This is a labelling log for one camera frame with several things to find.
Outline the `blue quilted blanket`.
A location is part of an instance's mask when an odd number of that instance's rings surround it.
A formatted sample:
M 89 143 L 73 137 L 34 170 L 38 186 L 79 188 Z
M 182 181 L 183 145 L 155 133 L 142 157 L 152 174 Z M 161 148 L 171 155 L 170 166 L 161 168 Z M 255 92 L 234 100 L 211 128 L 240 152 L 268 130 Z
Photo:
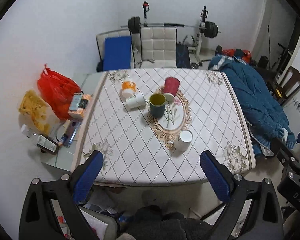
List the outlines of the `blue quilted blanket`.
M 256 155 L 272 157 L 270 142 L 283 140 L 288 149 L 296 145 L 288 118 L 280 104 L 270 94 L 262 76 L 249 64 L 236 57 L 217 55 L 208 70 L 226 74 L 248 123 Z

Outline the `yellow floral package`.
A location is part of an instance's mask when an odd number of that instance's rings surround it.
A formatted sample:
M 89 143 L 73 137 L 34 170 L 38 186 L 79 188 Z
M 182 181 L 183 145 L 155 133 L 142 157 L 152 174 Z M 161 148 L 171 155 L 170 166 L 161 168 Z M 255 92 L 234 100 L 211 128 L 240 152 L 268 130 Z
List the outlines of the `yellow floral package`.
M 50 105 L 33 89 L 25 92 L 18 105 L 18 111 L 20 114 L 27 116 L 34 127 L 45 135 L 49 135 L 55 124 L 59 123 L 59 119 Z

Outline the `plain white paper cup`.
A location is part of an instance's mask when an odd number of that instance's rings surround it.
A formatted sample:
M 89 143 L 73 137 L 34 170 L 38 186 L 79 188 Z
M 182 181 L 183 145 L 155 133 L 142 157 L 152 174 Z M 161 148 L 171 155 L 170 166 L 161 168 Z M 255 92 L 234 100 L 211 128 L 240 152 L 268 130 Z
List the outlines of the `plain white paper cup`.
M 142 92 L 137 92 L 130 98 L 126 99 L 126 106 L 128 109 L 143 107 L 145 105 L 146 105 L 146 99 Z

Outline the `floral diamond pattern tablecloth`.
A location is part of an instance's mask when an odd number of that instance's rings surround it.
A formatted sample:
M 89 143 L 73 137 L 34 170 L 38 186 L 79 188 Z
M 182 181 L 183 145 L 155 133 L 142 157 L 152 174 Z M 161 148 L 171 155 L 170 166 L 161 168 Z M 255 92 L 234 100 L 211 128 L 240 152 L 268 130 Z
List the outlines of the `floral diamond pattern tablecloth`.
M 167 77 L 180 86 L 160 119 L 149 106 L 128 109 L 121 96 L 125 79 L 149 99 L 162 92 Z M 180 152 L 174 141 L 183 130 L 193 134 L 189 148 Z M 102 152 L 98 184 L 113 186 L 168 186 L 200 183 L 206 179 L 200 154 L 208 150 L 232 173 L 256 166 L 250 133 L 227 76 L 220 72 L 180 68 L 128 69 L 103 72 L 79 132 L 72 166 Z

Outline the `blue folded mat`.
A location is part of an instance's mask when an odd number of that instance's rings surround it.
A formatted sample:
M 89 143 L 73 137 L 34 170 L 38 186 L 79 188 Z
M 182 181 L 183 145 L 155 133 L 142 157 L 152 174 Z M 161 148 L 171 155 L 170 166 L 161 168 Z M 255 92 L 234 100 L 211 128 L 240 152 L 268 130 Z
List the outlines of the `blue folded mat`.
M 131 37 L 119 36 L 105 39 L 103 70 L 129 69 L 131 63 Z

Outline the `white paper cup with sketch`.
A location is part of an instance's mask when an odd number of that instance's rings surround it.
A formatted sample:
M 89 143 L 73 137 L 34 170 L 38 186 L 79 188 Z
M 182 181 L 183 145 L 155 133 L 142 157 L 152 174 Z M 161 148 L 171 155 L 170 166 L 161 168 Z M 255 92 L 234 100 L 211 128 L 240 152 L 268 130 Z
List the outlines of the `white paper cup with sketch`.
M 193 134 L 189 130 L 183 130 L 179 133 L 174 141 L 174 147 L 180 152 L 186 151 L 193 139 Z

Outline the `green white medicine box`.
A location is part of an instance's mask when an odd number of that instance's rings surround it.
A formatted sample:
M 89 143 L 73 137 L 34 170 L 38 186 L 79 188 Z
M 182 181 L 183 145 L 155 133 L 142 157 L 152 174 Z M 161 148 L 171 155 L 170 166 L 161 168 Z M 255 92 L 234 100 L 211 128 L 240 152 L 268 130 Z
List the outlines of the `green white medicine box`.
M 56 142 L 42 134 L 38 136 L 37 146 L 45 152 L 49 152 L 51 154 L 57 154 L 59 150 L 59 146 Z

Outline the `purple smartphone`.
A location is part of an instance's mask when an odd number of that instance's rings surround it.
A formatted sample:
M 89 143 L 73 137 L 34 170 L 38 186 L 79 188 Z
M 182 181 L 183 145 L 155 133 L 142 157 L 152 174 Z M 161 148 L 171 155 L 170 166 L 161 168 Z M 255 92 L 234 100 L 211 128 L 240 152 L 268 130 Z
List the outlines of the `purple smartphone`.
M 70 147 L 71 143 L 73 142 L 79 128 L 81 125 L 80 120 L 72 120 L 70 121 L 69 126 L 66 128 L 62 138 L 61 142 L 63 143 L 63 146 Z

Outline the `dark wooden chair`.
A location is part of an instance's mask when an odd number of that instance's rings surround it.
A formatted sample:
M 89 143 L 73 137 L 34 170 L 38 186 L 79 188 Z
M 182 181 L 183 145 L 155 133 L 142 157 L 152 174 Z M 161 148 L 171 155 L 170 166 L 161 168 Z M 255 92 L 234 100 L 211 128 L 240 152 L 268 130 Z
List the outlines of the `dark wooden chair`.
M 280 104 L 284 106 L 300 90 L 300 72 L 290 66 L 280 83 L 274 84 L 274 95 Z

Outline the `orange and white cup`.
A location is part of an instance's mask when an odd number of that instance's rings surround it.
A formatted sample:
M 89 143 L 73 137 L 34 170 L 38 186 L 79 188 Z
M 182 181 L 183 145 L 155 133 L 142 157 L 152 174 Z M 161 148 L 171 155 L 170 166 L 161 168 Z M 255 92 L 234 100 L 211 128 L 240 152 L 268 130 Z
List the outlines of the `orange and white cup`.
M 136 92 L 136 84 L 132 80 L 125 80 L 122 83 L 121 90 L 124 98 L 130 98 Z

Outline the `red plastic bag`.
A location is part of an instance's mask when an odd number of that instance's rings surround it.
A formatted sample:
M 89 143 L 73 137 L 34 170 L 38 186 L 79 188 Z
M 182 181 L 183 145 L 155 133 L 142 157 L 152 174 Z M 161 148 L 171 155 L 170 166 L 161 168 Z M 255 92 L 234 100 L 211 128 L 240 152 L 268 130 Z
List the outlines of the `red plastic bag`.
M 81 88 L 72 79 L 51 70 L 47 64 L 37 80 L 40 96 L 45 100 L 60 120 L 70 119 L 68 110 L 75 93 Z

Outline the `orange white tissue pack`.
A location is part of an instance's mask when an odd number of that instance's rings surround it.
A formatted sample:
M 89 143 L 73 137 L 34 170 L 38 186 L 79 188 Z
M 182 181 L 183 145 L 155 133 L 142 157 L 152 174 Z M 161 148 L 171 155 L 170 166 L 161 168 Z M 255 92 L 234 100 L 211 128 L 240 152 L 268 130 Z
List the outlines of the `orange white tissue pack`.
M 91 95 L 89 94 L 75 93 L 70 103 L 68 114 L 72 118 L 83 119 L 90 100 Z

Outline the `white padded chair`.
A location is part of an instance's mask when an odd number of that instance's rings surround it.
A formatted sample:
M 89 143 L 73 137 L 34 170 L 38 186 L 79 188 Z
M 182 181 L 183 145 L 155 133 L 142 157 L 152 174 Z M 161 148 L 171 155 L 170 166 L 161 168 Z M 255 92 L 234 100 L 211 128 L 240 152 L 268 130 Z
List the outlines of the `white padded chair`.
M 143 27 L 140 68 L 176 68 L 176 27 Z

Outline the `dark green yellow-lined cup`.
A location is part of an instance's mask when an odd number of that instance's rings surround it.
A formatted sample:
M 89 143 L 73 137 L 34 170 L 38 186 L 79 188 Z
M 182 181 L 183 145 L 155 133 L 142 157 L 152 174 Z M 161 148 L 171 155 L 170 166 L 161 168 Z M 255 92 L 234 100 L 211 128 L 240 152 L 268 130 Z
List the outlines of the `dark green yellow-lined cup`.
M 161 118 L 165 113 L 166 98 L 163 94 L 157 93 L 149 98 L 150 114 L 155 118 Z

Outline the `red ribbed paper cup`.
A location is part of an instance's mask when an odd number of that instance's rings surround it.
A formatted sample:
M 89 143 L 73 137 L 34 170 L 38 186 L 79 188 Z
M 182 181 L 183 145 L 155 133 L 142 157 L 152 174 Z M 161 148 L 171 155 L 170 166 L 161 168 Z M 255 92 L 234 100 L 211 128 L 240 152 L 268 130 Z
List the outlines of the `red ribbed paper cup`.
M 163 88 L 163 95 L 168 102 L 172 102 L 177 94 L 180 81 L 175 77 L 167 77 Z

